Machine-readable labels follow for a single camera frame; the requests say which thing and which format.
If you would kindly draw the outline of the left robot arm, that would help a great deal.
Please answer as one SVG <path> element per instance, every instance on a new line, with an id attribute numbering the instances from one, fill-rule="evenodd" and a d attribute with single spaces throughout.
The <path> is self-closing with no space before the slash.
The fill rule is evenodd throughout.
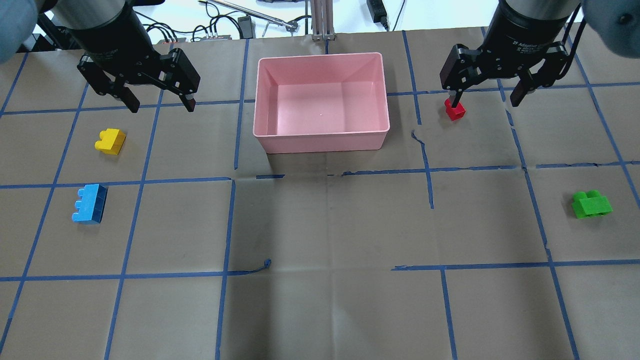
<path id="1" fill-rule="evenodd" d="M 181 48 L 155 50 L 130 0 L 3 0 L 0 7 L 2 62 L 18 51 L 39 15 L 51 11 L 84 50 L 77 69 L 97 95 L 136 113 L 140 101 L 130 86 L 153 85 L 194 112 L 201 76 Z"/>

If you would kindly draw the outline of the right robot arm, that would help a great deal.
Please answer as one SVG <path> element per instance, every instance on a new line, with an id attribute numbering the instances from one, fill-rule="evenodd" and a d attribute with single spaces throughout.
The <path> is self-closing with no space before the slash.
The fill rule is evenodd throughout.
<path id="1" fill-rule="evenodd" d="M 613 53 L 637 59 L 639 11 L 637 0 L 500 0 L 478 48 L 452 46 L 439 73 L 445 103 L 454 109 L 466 89 L 517 77 L 510 102 L 518 106 L 565 77 L 586 26 Z"/>

